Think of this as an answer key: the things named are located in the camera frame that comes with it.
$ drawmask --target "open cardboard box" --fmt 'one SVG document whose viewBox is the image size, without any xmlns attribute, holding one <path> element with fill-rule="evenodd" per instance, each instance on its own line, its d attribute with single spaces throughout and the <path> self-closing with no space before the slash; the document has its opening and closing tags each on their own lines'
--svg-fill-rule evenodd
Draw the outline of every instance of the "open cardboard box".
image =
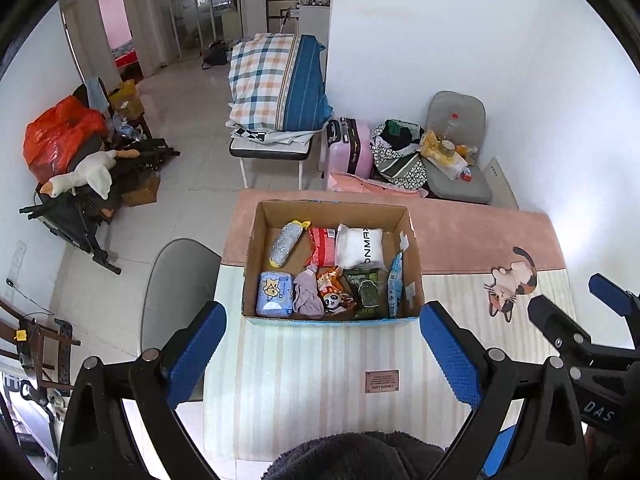
<svg viewBox="0 0 640 480">
<path fill-rule="evenodd" d="M 404 290 L 395 319 L 363 320 L 355 319 L 355 310 L 349 310 L 335 316 L 325 316 L 322 319 L 308 319 L 293 313 L 288 318 L 268 318 L 255 313 L 258 297 L 260 274 L 265 270 L 279 270 L 288 272 L 295 278 L 305 270 L 305 262 L 311 256 L 311 245 L 307 234 L 303 234 L 289 255 L 285 265 L 274 269 L 269 263 L 269 254 L 274 240 L 280 230 L 292 220 L 310 221 L 314 227 L 337 229 L 345 224 L 351 228 L 367 228 L 383 230 L 382 247 L 386 268 L 401 251 L 402 281 Z M 386 300 L 386 278 L 388 272 L 380 275 L 380 311 L 388 314 Z M 303 323 L 326 324 L 328 322 L 356 322 L 380 324 L 401 322 L 419 316 L 424 304 L 422 292 L 422 271 L 420 253 L 415 240 L 409 211 L 404 206 L 368 204 L 354 202 L 319 202 L 312 200 L 295 200 L 290 202 L 270 200 L 260 202 L 255 210 L 254 226 L 249 240 L 249 248 L 244 266 L 244 291 L 242 292 L 242 315 L 256 324 Z"/>
</svg>

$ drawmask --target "power cord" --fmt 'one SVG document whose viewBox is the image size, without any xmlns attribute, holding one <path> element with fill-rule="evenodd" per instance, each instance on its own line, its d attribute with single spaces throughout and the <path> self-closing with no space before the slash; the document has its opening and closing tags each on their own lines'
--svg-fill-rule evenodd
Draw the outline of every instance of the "power cord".
<svg viewBox="0 0 640 480">
<path fill-rule="evenodd" d="M 13 290 L 15 290 L 18 294 L 20 294 L 25 300 L 31 301 L 31 303 L 33 303 L 35 306 L 37 306 L 38 308 L 44 310 L 44 312 L 30 312 L 28 314 L 25 314 L 24 316 L 22 316 L 22 318 L 26 318 L 29 316 L 34 316 L 34 314 L 44 314 L 44 316 L 55 316 L 55 314 L 50 311 L 48 308 L 44 308 L 43 306 L 40 306 L 39 304 L 37 304 L 35 301 L 33 301 L 31 298 L 29 298 L 28 296 L 25 296 L 22 291 L 15 286 L 15 283 L 13 280 L 10 280 L 9 278 L 6 279 L 6 284 L 8 286 L 10 286 Z"/>
</svg>

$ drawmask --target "red bedding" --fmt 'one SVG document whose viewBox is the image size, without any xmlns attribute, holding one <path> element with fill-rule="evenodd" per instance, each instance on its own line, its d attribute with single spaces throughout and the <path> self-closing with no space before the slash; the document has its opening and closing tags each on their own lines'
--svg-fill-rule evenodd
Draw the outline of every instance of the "red bedding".
<svg viewBox="0 0 640 480">
<path fill-rule="evenodd" d="M 138 60 L 138 55 L 135 50 L 131 52 L 127 52 L 124 56 L 120 56 L 116 58 L 116 66 L 118 68 L 122 68 L 123 66 L 130 65 L 131 63 L 135 63 Z"/>
</svg>

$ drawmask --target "brown label patch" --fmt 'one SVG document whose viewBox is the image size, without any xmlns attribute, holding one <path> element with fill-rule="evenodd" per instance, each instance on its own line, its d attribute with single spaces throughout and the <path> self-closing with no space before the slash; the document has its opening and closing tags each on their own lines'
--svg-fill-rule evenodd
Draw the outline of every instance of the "brown label patch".
<svg viewBox="0 0 640 480">
<path fill-rule="evenodd" d="M 366 394 L 381 392 L 396 392 L 400 388 L 398 370 L 380 370 L 379 372 L 365 372 L 364 391 Z"/>
</svg>

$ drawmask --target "pink suitcase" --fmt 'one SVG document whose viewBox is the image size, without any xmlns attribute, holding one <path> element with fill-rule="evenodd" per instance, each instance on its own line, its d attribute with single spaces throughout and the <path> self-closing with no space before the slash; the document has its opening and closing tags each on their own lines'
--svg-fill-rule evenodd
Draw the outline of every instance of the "pink suitcase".
<svg viewBox="0 0 640 480">
<path fill-rule="evenodd" d="M 369 178 L 373 169 L 371 130 L 363 121 L 340 118 L 326 127 L 328 154 L 326 173 L 334 171 Z"/>
</svg>

